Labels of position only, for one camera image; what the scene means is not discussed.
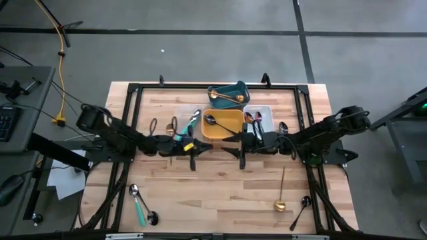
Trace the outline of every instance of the keyboard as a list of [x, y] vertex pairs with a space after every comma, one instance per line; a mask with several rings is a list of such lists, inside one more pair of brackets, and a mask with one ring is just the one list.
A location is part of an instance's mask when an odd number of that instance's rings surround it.
[[0, 107], [0, 142], [10, 140], [20, 113], [18, 107]]

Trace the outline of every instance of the paper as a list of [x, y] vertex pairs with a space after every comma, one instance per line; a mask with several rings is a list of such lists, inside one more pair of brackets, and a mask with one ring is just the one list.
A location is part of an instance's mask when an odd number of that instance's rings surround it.
[[[83, 157], [86, 154], [84, 150], [73, 150], [73, 152]], [[68, 167], [68, 165], [53, 160], [52, 167]], [[52, 169], [47, 179], [47, 186], [55, 186], [58, 199], [61, 200], [85, 189], [85, 182], [84, 171], [76, 173], [74, 167], [68, 167], [66, 169]]]

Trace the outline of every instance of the yellow cable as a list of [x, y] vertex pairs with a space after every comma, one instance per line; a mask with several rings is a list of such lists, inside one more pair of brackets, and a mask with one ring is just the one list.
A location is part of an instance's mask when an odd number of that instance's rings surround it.
[[[38, 2], [38, 0], [34, 0], [34, 2], [40, 7], [40, 9], [44, 12], [44, 14], [47, 16], [47, 18], [49, 18], [50, 22], [54, 26], [56, 32], [58, 33], [59, 40], [61, 41], [61, 51], [60, 51], [60, 53], [64, 53], [64, 42], [62, 40], [62, 36], [61, 36], [61, 33], [59, 32], [58, 27], [56, 26], [56, 24], [53, 21], [53, 19], [51, 18], [51, 16], [49, 16], [49, 14], [46, 12], [46, 10]], [[63, 118], [63, 116], [62, 116], [62, 112], [63, 112], [63, 109], [64, 109], [64, 102], [65, 102], [65, 86], [64, 86], [64, 80], [62, 79], [62, 62], [63, 62], [63, 56], [60, 55], [59, 56], [58, 74], [59, 74], [59, 80], [61, 81], [61, 86], [62, 86], [62, 90], [63, 91], [62, 91], [61, 110], [59, 110], [59, 113], [57, 115], [57, 119], [56, 120], [62, 120], [62, 119], [65, 120], [65, 118]]]

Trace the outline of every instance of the concrete floor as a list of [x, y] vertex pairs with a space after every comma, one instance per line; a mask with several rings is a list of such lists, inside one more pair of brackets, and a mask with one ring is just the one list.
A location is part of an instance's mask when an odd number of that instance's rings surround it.
[[[46, 0], [67, 23], [82, 27], [189, 30], [295, 31], [292, 0]], [[306, 31], [427, 31], [423, 0], [300, 0]], [[50, 27], [32, 1], [10, 1], [0, 25]], [[82, 101], [104, 105], [111, 81], [258, 82], [268, 72], [273, 82], [307, 83], [298, 37], [230, 35], [70, 35], [63, 75], [66, 90]], [[316, 83], [325, 83], [333, 111], [359, 105], [375, 121], [426, 86], [427, 38], [308, 37]], [[35, 65], [57, 66], [59, 40], [53, 34], [0, 33], [0, 45]], [[0, 53], [7, 65], [24, 65]], [[52, 115], [60, 98], [52, 89], [44, 110]], [[67, 108], [67, 121], [77, 117]], [[41, 116], [36, 132], [54, 140], [75, 136]], [[360, 154], [349, 164], [350, 188], [360, 230], [426, 239], [417, 222], [427, 216], [427, 196], [395, 197], [403, 179], [402, 160], [385, 129], [344, 137]], [[38, 227], [20, 223], [15, 234], [68, 230], [77, 197], [58, 202], [44, 195]]]

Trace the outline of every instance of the butcher block tabletop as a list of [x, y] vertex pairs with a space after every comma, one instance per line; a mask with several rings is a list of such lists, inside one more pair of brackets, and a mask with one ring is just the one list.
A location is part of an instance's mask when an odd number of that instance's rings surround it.
[[[114, 117], [121, 118], [129, 82], [112, 82], [106, 107]], [[326, 86], [308, 85], [315, 122], [331, 115]], [[274, 127], [280, 121], [290, 133], [299, 131], [294, 93], [290, 90], [249, 90], [248, 105], [269, 105]], [[129, 110], [131, 123], [135, 94]], [[301, 95], [305, 125], [308, 126], [306, 106]], [[178, 131], [185, 126], [196, 109], [209, 109], [206, 89], [144, 89], [139, 110], [137, 130], [149, 134], [150, 121], [157, 118], [154, 134], [165, 134], [166, 125], [173, 116], [178, 120]], [[126, 195], [123, 202], [119, 231], [162, 233], [315, 233], [312, 207], [302, 212], [294, 231], [289, 227], [302, 208], [301, 199], [310, 195], [306, 168], [297, 158], [287, 155], [246, 154], [246, 168], [239, 169], [239, 161], [221, 146], [235, 143], [210, 141], [201, 134], [201, 123], [195, 126], [195, 137], [213, 143], [214, 149], [196, 159], [196, 171], [189, 168], [189, 157], [148, 157], [137, 151], [131, 164], [127, 186], [135, 183], [150, 210], [159, 215], [159, 224], [142, 227], [139, 224], [135, 200]], [[107, 193], [111, 163], [101, 163], [90, 173], [81, 202], [81, 218], [85, 224], [97, 211]], [[284, 212], [274, 210], [274, 201], [280, 195], [280, 183], [285, 167], [282, 199]], [[331, 202], [350, 226], [357, 229], [352, 196], [345, 173], [335, 165], [324, 166]], [[324, 206], [320, 214], [327, 227]], [[110, 211], [112, 223], [117, 198]]]

